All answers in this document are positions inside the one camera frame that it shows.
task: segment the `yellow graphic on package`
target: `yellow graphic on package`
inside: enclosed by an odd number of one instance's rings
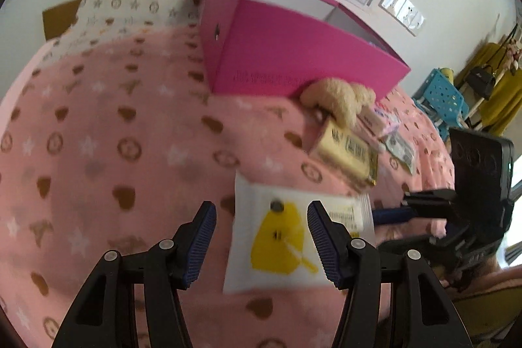
[[[272,201],[252,245],[252,268],[291,274],[302,265],[312,274],[319,272],[317,266],[303,256],[303,245],[304,227],[296,205]]]

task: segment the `pink bedsheet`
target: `pink bedsheet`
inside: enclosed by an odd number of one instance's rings
[[[452,186],[453,165],[429,119],[401,90],[384,101],[419,150],[418,170],[410,176],[382,154],[375,206],[397,205],[406,190]],[[331,346],[345,300],[335,288],[221,293],[236,169],[265,184],[351,190],[302,150],[319,130],[312,112],[289,99],[208,92],[196,28],[94,42],[36,69],[9,113],[0,149],[0,304],[29,347],[51,346],[104,252],[148,249],[204,200],[218,207],[218,224],[199,280],[181,293],[194,346]],[[377,234],[384,240],[429,226],[418,220]]]

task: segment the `tan plush toy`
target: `tan plush toy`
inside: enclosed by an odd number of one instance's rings
[[[343,128],[353,127],[364,105],[375,103],[375,92],[357,83],[328,78],[308,86],[299,97],[307,108],[319,106],[329,111]]]

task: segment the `mustard yellow cloth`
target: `mustard yellow cloth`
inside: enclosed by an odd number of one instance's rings
[[[504,57],[505,48],[495,54],[499,44],[488,43],[475,57],[469,62],[466,68],[458,75],[456,84],[462,82],[473,67],[483,66],[488,62],[493,71],[499,67],[500,61]],[[488,130],[490,134],[502,136],[507,125],[515,118],[522,107],[522,71],[517,71],[515,75],[507,72],[497,83],[490,100],[484,101],[479,108],[484,127],[491,126]]]

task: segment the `magenta storage box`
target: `magenta storage box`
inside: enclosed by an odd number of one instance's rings
[[[410,71],[333,0],[203,0],[200,36],[214,93],[297,95],[317,79],[361,83],[381,99]]]

